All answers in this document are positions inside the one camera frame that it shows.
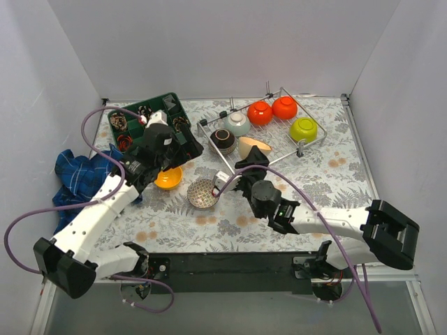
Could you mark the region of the beige ceramic bowl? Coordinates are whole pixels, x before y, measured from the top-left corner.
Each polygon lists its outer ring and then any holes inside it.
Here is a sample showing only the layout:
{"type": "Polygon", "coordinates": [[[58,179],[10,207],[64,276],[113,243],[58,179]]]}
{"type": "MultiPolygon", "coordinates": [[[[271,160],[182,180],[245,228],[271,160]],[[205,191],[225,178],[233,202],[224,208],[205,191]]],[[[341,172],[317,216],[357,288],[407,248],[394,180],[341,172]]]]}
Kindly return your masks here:
{"type": "Polygon", "coordinates": [[[242,136],[239,138],[238,143],[238,153],[240,155],[240,158],[245,159],[249,155],[253,147],[258,147],[258,149],[265,156],[268,156],[272,151],[272,147],[270,145],[250,137],[242,136]]]}

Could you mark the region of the yellow bowl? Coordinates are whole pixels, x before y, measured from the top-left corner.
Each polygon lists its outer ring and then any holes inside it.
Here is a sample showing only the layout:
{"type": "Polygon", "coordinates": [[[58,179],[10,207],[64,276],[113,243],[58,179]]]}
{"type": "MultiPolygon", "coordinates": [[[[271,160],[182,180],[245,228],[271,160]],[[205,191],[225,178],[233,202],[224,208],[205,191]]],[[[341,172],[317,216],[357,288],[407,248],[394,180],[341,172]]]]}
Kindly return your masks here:
{"type": "Polygon", "coordinates": [[[182,178],[183,171],[179,166],[166,171],[160,171],[154,183],[157,187],[165,191],[170,191],[179,186],[182,178]]]}

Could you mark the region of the black patterned bowl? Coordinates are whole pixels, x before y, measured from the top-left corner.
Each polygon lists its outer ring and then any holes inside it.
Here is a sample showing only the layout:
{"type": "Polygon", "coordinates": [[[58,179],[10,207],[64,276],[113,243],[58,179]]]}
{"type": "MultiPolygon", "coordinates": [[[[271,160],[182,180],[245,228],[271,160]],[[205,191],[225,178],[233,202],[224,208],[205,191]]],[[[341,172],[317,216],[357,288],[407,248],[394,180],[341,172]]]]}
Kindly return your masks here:
{"type": "Polygon", "coordinates": [[[237,141],[231,131],[220,128],[211,134],[208,145],[212,153],[216,154],[218,149],[223,156],[227,156],[235,150],[237,141]]]}

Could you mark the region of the brown patterned white bowl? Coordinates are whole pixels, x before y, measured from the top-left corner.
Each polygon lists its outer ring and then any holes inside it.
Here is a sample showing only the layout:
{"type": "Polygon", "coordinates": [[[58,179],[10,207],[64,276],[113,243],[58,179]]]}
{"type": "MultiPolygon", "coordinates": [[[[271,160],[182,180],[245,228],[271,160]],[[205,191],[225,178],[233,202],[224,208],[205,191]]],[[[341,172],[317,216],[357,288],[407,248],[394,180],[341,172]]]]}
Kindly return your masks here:
{"type": "Polygon", "coordinates": [[[197,179],[187,189],[188,201],[197,209],[213,207],[218,202],[218,198],[213,196],[213,189],[214,184],[211,179],[197,179]]]}

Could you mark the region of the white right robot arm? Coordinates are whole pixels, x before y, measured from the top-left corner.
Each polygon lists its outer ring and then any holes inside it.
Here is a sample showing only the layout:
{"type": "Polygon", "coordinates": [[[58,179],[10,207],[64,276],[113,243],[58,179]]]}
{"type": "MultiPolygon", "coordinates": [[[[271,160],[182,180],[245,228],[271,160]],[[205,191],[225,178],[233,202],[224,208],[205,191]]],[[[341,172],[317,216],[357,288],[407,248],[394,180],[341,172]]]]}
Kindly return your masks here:
{"type": "Polygon", "coordinates": [[[348,238],[343,248],[324,242],[316,258],[317,272],[332,277],[353,264],[381,262],[398,270],[413,269],[419,225],[384,200],[373,200],[367,207],[319,211],[309,203],[287,200],[266,180],[270,164],[258,147],[238,161],[241,173],[235,190],[242,191],[256,218],[280,234],[334,234],[348,238]]]}

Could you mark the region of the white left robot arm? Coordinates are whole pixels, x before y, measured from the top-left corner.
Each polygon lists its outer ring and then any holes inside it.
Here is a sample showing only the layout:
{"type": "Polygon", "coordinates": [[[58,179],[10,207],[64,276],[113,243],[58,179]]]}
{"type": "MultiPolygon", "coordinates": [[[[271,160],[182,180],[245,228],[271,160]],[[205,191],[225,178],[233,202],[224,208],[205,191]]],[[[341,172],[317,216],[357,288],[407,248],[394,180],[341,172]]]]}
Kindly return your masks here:
{"type": "Polygon", "coordinates": [[[179,133],[165,124],[151,124],[140,144],[129,149],[105,178],[87,206],[50,240],[40,238],[34,255],[42,275],[69,297],[83,296],[95,280],[128,274],[143,278],[149,269],[149,253],[133,242],[95,253],[94,244],[121,212],[167,171],[199,157],[203,146],[188,124],[179,133]]]}

